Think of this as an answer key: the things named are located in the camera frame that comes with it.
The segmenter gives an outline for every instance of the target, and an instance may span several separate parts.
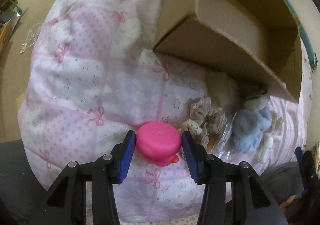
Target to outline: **blue gripper pad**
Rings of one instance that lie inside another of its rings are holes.
[[[135,146],[136,134],[129,130],[115,156],[114,167],[117,169],[116,178],[119,184],[127,177]]]
[[[205,184],[210,177],[210,170],[204,163],[204,158],[207,155],[204,147],[196,144],[190,132],[185,131],[182,134],[182,148],[191,178],[198,185]]]
[[[198,163],[196,161],[195,156],[195,148],[193,147],[192,143],[195,143],[193,141],[193,138],[190,134],[190,132],[183,132],[182,133],[182,148],[183,153],[187,161],[187,165],[189,168],[190,176],[197,184],[199,182],[199,168]]]
[[[295,153],[296,158],[297,158],[297,162],[298,162],[298,165],[299,165],[300,172],[303,172],[304,171],[304,166],[303,166],[303,163],[302,163],[302,156],[303,156],[302,149],[300,147],[297,147],[295,149],[294,153]]]

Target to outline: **clutter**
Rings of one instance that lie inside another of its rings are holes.
[[[31,47],[36,43],[41,31],[41,27],[42,27],[42,24],[38,23],[34,25],[31,29],[29,29],[26,42],[24,42],[21,46],[20,54],[22,54],[28,47]]]
[[[213,106],[209,97],[203,97],[191,105],[190,119],[183,123],[180,132],[189,130],[195,142],[207,149],[213,134],[223,133],[226,122],[227,118],[223,110]]]
[[[244,102],[245,109],[237,111],[231,138],[235,151],[249,153],[259,147],[263,132],[272,122],[269,98],[267,90],[256,89]]]
[[[181,135],[172,126],[162,122],[149,122],[137,131],[137,146],[150,161],[160,167],[177,163],[181,148]]]
[[[14,2],[13,0],[9,0],[9,2],[10,2],[13,6],[16,7],[17,13],[19,13],[20,15],[22,15],[22,9],[20,9],[20,7],[17,6],[17,3],[18,3],[18,2]]]
[[[14,17],[15,14],[22,14],[22,10],[17,6],[18,2],[13,2],[12,0],[8,2],[10,3],[10,6],[5,11],[1,11],[0,13],[0,23],[5,24],[7,23],[11,18]]]
[[[19,14],[16,8],[13,10],[13,14],[5,24],[3,24],[2,28],[0,29],[0,53],[2,49],[7,45],[10,40],[11,34],[13,29],[15,28],[16,24],[20,19],[21,14]]]

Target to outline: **plush toy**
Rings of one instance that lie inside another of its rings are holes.
[[[267,90],[256,89],[247,96],[244,108],[237,111],[232,125],[233,150],[249,153],[256,150],[264,131],[271,126],[272,116]]]
[[[273,142],[279,142],[281,140],[281,136],[271,136],[273,131],[277,131],[281,129],[283,119],[282,117],[278,118],[276,112],[271,111],[272,122],[271,126],[264,132],[262,143],[260,146],[260,154],[258,155],[258,163],[265,164],[270,155],[270,149],[273,146]]]

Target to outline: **pink toy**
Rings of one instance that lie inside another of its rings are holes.
[[[136,141],[141,152],[160,167],[179,161],[176,153],[181,148],[181,135],[169,124],[149,122],[143,125],[137,132]]]

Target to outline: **plastic bag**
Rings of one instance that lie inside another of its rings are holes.
[[[31,29],[29,29],[26,42],[22,44],[20,53],[23,53],[28,47],[36,43],[41,31],[41,27],[42,27],[42,24],[38,23],[34,25]]]
[[[229,138],[232,134],[232,123],[235,118],[236,114],[233,114],[228,117],[226,127],[223,131],[221,139],[214,145],[211,149],[210,153],[215,155],[216,157],[220,158],[222,161],[226,161],[230,157],[230,153],[232,152],[231,148],[231,140]]]

